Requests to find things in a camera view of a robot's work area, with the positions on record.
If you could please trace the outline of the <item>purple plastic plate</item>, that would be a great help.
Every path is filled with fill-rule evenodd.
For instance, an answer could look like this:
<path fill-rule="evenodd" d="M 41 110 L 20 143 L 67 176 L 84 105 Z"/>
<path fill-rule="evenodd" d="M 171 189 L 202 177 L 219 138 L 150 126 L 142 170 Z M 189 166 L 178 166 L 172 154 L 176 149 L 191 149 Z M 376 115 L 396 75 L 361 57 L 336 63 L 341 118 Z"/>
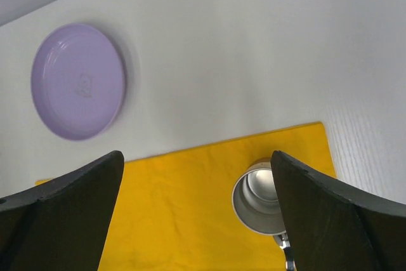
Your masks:
<path fill-rule="evenodd" d="M 36 111 L 50 131 L 66 140 L 87 140 L 105 131 L 121 111 L 126 85 L 113 42 L 84 23 L 55 29 L 32 62 Z"/>

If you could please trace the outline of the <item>metal cup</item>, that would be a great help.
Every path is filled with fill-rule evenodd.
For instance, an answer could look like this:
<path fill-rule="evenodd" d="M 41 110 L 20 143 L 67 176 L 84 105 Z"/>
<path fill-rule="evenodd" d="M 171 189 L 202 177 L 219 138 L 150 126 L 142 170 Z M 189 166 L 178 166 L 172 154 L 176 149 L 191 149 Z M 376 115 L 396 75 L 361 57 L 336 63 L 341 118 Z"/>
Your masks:
<path fill-rule="evenodd" d="M 269 157 L 254 161 L 236 181 L 232 207 L 253 232 L 269 236 L 286 233 Z"/>

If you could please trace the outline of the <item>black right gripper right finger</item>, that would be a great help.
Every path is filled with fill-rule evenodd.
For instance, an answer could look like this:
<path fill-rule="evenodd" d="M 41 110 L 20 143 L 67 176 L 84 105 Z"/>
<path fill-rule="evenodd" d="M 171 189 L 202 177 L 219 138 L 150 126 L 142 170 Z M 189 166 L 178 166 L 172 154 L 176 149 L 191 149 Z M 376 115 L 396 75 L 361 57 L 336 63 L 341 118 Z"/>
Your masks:
<path fill-rule="evenodd" d="M 405 270 L 404 204 L 279 150 L 271 166 L 298 270 Z"/>

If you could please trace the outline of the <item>yellow Pikachu cloth placemat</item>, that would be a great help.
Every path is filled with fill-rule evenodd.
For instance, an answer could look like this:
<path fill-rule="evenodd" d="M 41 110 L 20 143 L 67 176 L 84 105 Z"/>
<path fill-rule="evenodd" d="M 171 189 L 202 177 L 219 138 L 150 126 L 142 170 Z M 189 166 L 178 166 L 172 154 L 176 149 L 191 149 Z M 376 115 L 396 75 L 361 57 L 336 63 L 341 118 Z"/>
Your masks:
<path fill-rule="evenodd" d="M 276 150 L 335 175 L 320 122 L 127 162 L 100 270 L 283 270 L 232 208 L 235 182 Z"/>

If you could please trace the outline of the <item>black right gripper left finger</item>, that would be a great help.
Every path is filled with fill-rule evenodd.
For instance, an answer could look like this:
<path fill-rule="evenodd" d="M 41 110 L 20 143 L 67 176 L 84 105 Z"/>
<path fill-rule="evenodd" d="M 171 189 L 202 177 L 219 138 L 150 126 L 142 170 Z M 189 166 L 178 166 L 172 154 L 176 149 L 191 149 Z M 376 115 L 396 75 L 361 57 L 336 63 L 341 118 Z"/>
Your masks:
<path fill-rule="evenodd" d="M 115 150 L 1 198 L 1 270 L 97 270 L 123 172 Z"/>

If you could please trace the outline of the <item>spoon with teal handle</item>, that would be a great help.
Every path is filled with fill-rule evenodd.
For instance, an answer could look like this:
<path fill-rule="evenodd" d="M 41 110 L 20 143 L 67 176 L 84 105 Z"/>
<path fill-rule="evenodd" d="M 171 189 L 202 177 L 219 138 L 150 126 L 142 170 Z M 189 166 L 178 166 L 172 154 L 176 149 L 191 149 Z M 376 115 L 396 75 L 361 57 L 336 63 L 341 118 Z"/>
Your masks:
<path fill-rule="evenodd" d="M 285 256 L 285 269 L 287 271 L 296 271 L 296 264 L 293 257 L 293 252 L 289 238 L 286 233 L 274 235 L 274 241 L 277 243 L 279 248 L 283 251 Z"/>

